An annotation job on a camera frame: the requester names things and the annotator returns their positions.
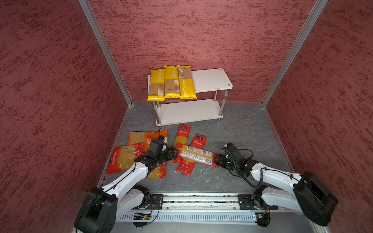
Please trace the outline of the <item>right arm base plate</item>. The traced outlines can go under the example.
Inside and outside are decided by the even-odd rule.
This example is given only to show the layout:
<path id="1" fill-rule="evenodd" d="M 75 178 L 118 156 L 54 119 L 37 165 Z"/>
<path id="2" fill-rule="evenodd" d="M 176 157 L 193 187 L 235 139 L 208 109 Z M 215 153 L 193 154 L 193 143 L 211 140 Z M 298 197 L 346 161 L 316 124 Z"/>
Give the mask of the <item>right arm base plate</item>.
<path id="1" fill-rule="evenodd" d="M 256 211 L 266 211 L 266 210 L 278 210 L 278 206 L 267 205 L 259 196 L 239 194 L 238 203 L 240 210 L 256 210 Z"/>

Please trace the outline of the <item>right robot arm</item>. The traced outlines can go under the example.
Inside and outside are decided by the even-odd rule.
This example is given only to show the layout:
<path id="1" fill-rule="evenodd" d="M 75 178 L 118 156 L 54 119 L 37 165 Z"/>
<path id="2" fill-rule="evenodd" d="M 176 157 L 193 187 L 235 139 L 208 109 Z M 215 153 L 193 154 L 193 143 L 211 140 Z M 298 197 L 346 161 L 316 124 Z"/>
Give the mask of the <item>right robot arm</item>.
<path id="1" fill-rule="evenodd" d="M 262 210 L 257 224 L 268 226 L 270 210 L 284 207 L 304 214 L 313 223 L 327 226 L 338 204 L 337 197 L 311 172 L 285 172 L 268 167 L 251 156 L 244 158 L 241 150 L 228 143 L 223 154 L 213 161 L 223 169 L 233 171 L 255 189 L 249 196 L 241 196 L 243 205 Z"/>

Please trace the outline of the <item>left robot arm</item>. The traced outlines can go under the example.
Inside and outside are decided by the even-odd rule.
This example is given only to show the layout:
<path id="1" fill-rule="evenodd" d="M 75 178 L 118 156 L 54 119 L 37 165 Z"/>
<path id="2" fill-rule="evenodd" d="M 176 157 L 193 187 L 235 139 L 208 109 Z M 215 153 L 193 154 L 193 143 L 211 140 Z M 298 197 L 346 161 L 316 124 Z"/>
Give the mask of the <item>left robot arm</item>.
<path id="1" fill-rule="evenodd" d="M 135 159 L 134 164 L 119 178 L 102 188 L 93 187 L 87 193 L 74 222 L 76 232 L 109 233 L 117 216 L 136 207 L 147 207 L 149 189 L 139 185 L 163 163 L 177 158 L 179 151 L 160 136 L 150 143 L 150 149 Z"/>

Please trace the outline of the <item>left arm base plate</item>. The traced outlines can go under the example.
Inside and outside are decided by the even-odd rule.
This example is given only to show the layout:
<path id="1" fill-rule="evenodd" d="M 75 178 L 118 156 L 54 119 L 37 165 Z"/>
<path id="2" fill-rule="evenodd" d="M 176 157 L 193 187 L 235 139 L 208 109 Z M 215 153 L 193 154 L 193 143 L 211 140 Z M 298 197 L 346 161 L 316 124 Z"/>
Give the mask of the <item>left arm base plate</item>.
<path id="1" fill-rule="evenodd" d="M 150 194 L 146 199 L 145 202 L 142 203 L 140 206 L 135 207 L 135 209 L 139 210 L 160 210 L 163 206 L 164 195 L 163 194 Z"/>

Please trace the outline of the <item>clear labelled spaghetti bag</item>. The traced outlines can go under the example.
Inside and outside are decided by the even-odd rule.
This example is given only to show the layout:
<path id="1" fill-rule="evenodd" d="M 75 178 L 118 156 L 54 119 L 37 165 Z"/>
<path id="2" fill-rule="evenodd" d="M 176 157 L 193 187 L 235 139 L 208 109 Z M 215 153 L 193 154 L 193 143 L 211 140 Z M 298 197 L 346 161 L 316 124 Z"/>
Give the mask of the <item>clear labelled spaghetti bag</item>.
<path id="1" fill-rule="evenodd" d="M 212 166 L 215 168 L 218 167 L 214 162 L 214 157 L 218 155 L 216 153 L 182 144 L 178 144 L 176 148 L 179 150 L 179 155 L 181 157 L 188 157 L 194 155 L 194 160 L 196 162 Z"/>

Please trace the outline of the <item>yellow spaghetti bag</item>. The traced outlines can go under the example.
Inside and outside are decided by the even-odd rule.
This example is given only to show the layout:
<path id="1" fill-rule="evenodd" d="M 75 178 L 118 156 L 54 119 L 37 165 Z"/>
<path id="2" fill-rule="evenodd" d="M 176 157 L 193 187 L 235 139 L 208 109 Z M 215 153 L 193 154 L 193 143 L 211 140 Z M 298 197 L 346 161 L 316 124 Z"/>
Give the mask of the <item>yellow spaghetti bag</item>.
<path id="1" fill-rule="evenodd" d="M 151 70 L 147 101 L 165 100 L 165 69 Z"/>
<path id="2" fill-rule="evenodd" d="M 165 98 L 180 98 L 178 67 L 165 66 Z"/>
<path id="3" fill-rule="evenodd" d="M 180 99 L 195 100 L 197 95 L 195 92 L 194 82 L 190 66 L 177 66 L 179 84 L 180 84 Z"/>

